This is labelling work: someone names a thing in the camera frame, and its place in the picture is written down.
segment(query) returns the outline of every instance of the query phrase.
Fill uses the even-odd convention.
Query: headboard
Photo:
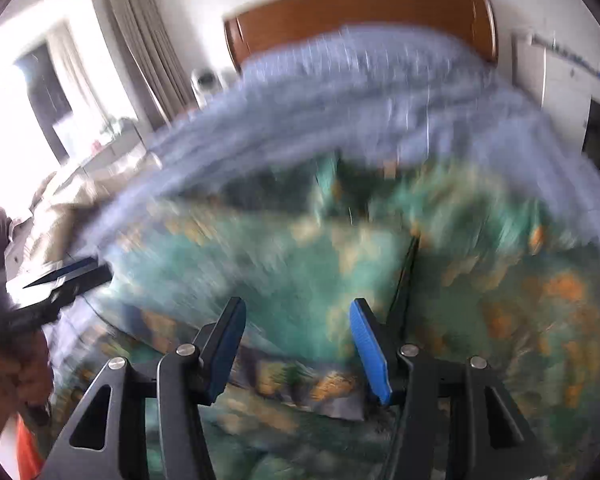
[[[354,23],[402,23],[441,30],[469,44],[487,62],[498,60],[489,0],[273,0],[224,21],[234,66],[259,52]]]

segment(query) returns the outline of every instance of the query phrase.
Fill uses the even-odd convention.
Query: curtain
[[[107,0],[126,46],[167,120],[194,102],[154,0]]]
[[[46,35],[51,62],[74,117],[87,125],[92,137],[107,123],[107,113],[93,90],[66,22]]]

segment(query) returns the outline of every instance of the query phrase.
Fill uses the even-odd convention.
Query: wooden headboard
[[[254,54],[354,23],[424,25],[460,38],[487,62],[498,60],[489,0],[273,0],[228,17],[224,33],[240,70]]]

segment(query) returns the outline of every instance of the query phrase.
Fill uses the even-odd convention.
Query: person
[[[9,243],[9,225],[11,220],[0,208],[0,303],[6,297],[6,275],[4,269],[4,250]],[[0,350],[0,435],[7,421],[21,407],[45,406],[53,389],[53,371],[49,364],[49,352],[42,331],[30,334],[18,341],[17,349]],[[23,431],[22,420],[18,422],[18,468],[21,478],[30,478],[27,474],[26,443],[21,439],[28,435]]]

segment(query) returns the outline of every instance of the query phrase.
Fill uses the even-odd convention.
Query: green floral blanket
[[[487,358],[554,477],[576,471],[598,394],[600,256],[494,176],[324,156],[150,203],[106,257],[114,281],[89,298],[99,318],[57,370],[52,437],[106,359],[167,352],[241,296],[231,384],[201,412],[218,478],[372,478],[395,413],[369,398],[350,338],[349,304],[364,297],[381,319],[404,309],[405,341]],[[147,428],[159,478],[152,404]],[[435,474],[444,468],[441,430]]]

